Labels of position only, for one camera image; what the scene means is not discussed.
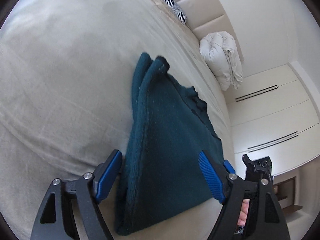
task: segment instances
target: bed sheet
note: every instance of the bed sheet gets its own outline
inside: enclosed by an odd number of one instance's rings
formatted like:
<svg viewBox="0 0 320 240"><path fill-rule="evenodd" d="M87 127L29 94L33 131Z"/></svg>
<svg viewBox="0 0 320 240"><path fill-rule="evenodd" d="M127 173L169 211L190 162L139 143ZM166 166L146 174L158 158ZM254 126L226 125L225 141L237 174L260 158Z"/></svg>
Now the bed sheet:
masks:
<svg viewBox="0 0 320 240"><path fill-rule="evenodd" d="M0 30L0 210L20 240L30 238L52 179L93 171L115 148L125 154L132 75L144 51L164 56L169 73L196 88L234 163L219 84L196 37L161 0L20 0ZM206 239L221 209L211 199L117 236L115 186L100 205L115 239Z"/></svg>

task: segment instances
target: silver bolt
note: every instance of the silver bolt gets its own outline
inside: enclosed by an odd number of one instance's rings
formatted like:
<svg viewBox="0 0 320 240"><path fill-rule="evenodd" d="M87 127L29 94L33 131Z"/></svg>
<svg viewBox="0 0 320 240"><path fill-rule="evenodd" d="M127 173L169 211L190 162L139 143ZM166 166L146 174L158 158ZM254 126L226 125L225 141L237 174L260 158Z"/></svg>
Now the silver bolt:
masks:
<svg viewBox="0 0 320 240"><path fill-rule="evenodd" d="M229 174L229 179L235 180L237 178L238 178L238 176L236 174L234 174L234 173Z"/></svg>
<svg viewBox="0 0 320 240"><path fill-rule="evenodd" d="M52 181L52 184L55 185L55 186L57 186L59 183L60 183L60 179L54 179Z"/></svg>
<svg viewBox="0 0 320 240"><path fill-rule="evenodd" d="M85 173L85 174L83 175L83 177L84 177L84 179L91 179L92 173L87 172L87 173Z"/></svg>
<svg viewBox="0 0 320 240"><path fill-rule="evenodd" d="M261 180L261 183L262 183L263 185L268 185L268 184L269 184L269 181L268 181L267 179L262 179L262 180Z"/></svg>

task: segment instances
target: beige headboard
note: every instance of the beige headboard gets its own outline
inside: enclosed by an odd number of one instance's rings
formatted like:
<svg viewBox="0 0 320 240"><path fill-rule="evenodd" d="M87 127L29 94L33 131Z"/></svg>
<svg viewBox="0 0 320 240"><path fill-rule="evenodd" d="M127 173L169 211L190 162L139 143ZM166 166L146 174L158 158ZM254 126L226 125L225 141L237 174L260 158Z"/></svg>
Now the beige headboard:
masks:
<svg viewBox="0 0 320 240"><path fill-rule="evenodd" d="M208 33L226 31L235 38L240 60L244 60L236 33L219 0L175 1L187 15L187 25L198 40Z"/></svg>

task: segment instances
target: white wall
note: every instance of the white wall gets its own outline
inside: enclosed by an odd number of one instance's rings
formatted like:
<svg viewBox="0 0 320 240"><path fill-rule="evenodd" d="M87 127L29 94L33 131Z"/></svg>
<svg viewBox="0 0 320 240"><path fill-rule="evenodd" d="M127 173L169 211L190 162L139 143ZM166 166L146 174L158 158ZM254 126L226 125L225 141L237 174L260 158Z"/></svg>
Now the white wall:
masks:
<svg viewBox="0 0 320 240"><path fill-rule="evenodd" d="M301 0L220 0L244 54L244 76L299 61L320 90L320 28Z"/></svg>

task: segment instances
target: zebra print pillow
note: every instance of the zebra print pillow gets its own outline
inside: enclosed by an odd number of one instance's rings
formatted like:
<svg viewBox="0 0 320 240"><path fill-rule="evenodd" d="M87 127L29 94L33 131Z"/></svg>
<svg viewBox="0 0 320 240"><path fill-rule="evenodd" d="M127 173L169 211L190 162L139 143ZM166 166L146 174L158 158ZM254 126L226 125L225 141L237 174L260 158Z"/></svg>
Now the zebra print pillow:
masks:
<svg viewBox="0 0 320 240"><path fill-rule="evenodd" d="M186 24L187 22L187 16L181 9L181 7L174 1L174 0L164 0L167 5L170 7L170 9L175 13L175 15L179 18L179 20Z"/></svg>

